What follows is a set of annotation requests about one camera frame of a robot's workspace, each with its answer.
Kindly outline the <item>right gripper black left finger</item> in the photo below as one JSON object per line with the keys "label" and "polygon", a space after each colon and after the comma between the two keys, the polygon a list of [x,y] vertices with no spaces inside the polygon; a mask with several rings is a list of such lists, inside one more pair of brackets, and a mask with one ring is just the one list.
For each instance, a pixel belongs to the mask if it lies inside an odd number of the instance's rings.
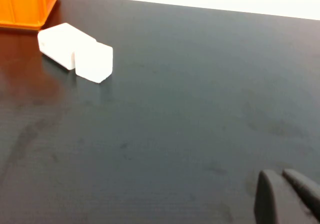
{"label": "right gripper black left finger", "polygon": [[257,224],[319,223],[282,173],[270,169],[258,175],[253,210]]}

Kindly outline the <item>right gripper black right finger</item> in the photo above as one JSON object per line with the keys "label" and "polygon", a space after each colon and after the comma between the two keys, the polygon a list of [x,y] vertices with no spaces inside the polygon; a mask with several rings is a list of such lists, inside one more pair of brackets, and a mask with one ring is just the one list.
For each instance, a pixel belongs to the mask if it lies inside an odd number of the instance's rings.
{"label": "right gripper black right finger", "polygon": [[320,218],[320,185],[294,169],[284,169],[282,176],[293,187],[313,215]]}

